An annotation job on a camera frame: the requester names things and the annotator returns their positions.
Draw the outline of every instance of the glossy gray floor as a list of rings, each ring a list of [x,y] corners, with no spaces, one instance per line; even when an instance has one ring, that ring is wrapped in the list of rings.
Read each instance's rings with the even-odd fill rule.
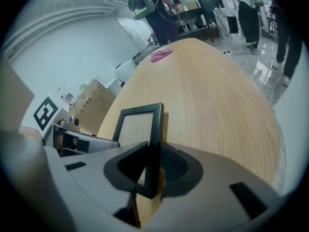
[[[222,54],[227,51],[251,53],[250,49],[244,46],[244,38],[240,41],[214,39],[214,43],[210,40],[205,42],[221,51]],[[283,68],[275,70],[271,67],[271,64],[276,61],[277,43],[262,37],[257,50],[261,52],[260,55],[228,53],[227,57],[237,63],[254,80],[266,99],[269,100],[270,105],[273,106],[285,91],[285,86],[282,83]]]

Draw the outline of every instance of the door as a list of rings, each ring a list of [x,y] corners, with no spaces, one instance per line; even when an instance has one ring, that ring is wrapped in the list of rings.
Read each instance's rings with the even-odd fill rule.
[[[131,39],[135,47],[141,52],[142,50],[146,48],[146,45],[141,39],[141,37],[138,35],[138,33],[135,31],[130,20],[131,19],[126,19],[126,18],[117,19],[118,23],[123,28],[123,30],[126,32],[126,34],[129,36],[129,38]]]

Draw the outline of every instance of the wooden table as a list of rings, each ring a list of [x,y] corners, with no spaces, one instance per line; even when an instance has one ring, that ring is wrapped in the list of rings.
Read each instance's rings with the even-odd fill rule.
[[[280,158],[274,114],[254,82],[231,60],[197,39],[184,39],[156,63],[146,57],[109,109],[98,137],[111,139],[120,111],[162,102],[163,141],[231,158],[272,184]],[[164,175],[161,175],[164,186]],[[160,198],[137,197],[142,225]]]

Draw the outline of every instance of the sneaker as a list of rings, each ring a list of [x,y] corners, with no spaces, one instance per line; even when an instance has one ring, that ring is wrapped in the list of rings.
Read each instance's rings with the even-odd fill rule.
[[[274,63],[271,65],[271,67],[274,68],[274,69],[276,69],[276,70],[280,69],[281,66],[282,66],[282,63],[278,63],[277,61],[274,62]]]
[[[290,79],[289,79],[286,75],[284,75],[284,76],[282,77],[282,82],[283,82],[283,84],[284,84],[285,86],[289,86],[289,84],[290,84]]]

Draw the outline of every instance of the folded cloth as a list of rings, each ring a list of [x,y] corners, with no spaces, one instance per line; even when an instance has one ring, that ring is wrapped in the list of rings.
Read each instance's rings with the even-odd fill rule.
[[[165,56],[167,56],[171,52],[173,52],[173,48],[171,48],[171,47],[159,50],[157,52],[153,52],[153,53],[150,54],[150,56],[151,56],[150,61],[156,62],[156,61],[164,58]]]

